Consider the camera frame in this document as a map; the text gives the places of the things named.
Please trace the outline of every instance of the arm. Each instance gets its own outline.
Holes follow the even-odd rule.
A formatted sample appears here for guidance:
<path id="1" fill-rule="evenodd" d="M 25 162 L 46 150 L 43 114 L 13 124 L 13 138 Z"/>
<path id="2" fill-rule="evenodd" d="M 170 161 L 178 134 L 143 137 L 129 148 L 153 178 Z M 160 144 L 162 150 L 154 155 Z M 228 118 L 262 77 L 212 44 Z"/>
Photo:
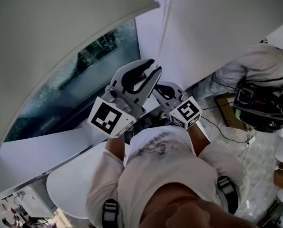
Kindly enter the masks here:
<path id="1" fill-rule="evenodd" d="M 108 139 L 99 165 L 90 180 L 90 188 L 86 200 L 88 219 L 96 227 L 102 227 L 102 207 L 106 200 L 118 200 L 118 180 L 124 170 L 125 152 L 124 136 Z M 118 224 L 122 222 L 119 209 Z"/>
<path id="2" fill-rule="evenodd" d="M 125 152 L 124 134 L 116 139 L 108 138 L 105 148 L 123 162 Z"/>
<path id="3" fill-rule="evenodd" d="M 210 144 L 208 138 L 204 135 L 203 131 L 197 126 L 197 124 L 192 125 L 188 128 L 188 133 L 192 141 L 192 145 L 196 156 L 204 150 L 204 148 Z"/>
<path id="4" fill-rule="evenodd" d="M 15 227 L 21 227 L 19 217 L 16 216 L 16 215 L 14 215 L 14 216 L 13 216 L 13 219 L 14 219 L 14 224 L 13 224 L 13 225 L 14 225 Z"/>

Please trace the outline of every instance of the white shirt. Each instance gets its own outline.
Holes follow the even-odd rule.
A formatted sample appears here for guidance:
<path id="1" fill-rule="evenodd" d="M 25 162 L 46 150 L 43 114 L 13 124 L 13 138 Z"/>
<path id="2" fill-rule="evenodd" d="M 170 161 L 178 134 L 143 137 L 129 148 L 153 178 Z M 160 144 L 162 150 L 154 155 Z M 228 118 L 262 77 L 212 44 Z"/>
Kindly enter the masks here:
<path id="1" fill-rule="evenodd" d="M 228 176 L 237 186 L 239 203 L 249 187 L 246 170 L 226 148 L 211 143 L 196 157 L 187 131 L 163 126 L 145 129 L 130 143 L 127 165 L 105 150 L 91 181 L 86 210 L 89 220 L 102 227 L 102 207 L 107 199 L 118 201 L 118 225 L 137 228 L 143 210 L 161 186 L 178 182 L 201 199 L 228 209 L 216 184 Z"/>
<path id="2" fill-rule="evenodd" d="M 227 86 L 237 86 L 243 77 L 247 82 L 280 78 L 283 76 L 283 51 L 271 45 L 256 44 L 217 70 L 215 76 Z M 255 85 L 280 88 L 283 87 L 283 79 Z"/>

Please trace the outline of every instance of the shoulder strap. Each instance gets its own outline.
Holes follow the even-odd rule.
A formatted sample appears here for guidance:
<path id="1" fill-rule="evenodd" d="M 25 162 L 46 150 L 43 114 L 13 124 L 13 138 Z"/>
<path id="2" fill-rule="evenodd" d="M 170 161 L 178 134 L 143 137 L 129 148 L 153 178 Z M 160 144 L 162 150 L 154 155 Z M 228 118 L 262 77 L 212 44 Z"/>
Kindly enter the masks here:
<path id="1" fill-rule="evenodd" d="M 238 195 L 235 184 L 227 176 L 221 176 L 217 179 L 217 188 L 224 194 L 227 203 L 228 211 L 234 214 L 238 208 Z"/>
<path id="2" fill-rule="evenodd" d="M 102 228 L 118 228 L 118 203 L 114 199 L 104 202 L 102 208 Z"/>

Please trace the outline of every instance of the window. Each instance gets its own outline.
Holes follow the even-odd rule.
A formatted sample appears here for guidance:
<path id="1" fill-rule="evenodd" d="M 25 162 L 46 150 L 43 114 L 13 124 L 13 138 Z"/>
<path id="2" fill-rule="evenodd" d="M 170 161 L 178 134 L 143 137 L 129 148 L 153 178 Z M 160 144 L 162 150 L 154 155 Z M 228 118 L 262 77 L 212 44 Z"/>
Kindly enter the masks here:
<path id="1" fill-rule="evenodd" d="M 120 67 L 139 59 L 133 20 L 100 37 L 63 65 L 27 103 L 5 141 L 48 134 L 64 118 L 73 117 L 81 104 L 102 93 Z"/>

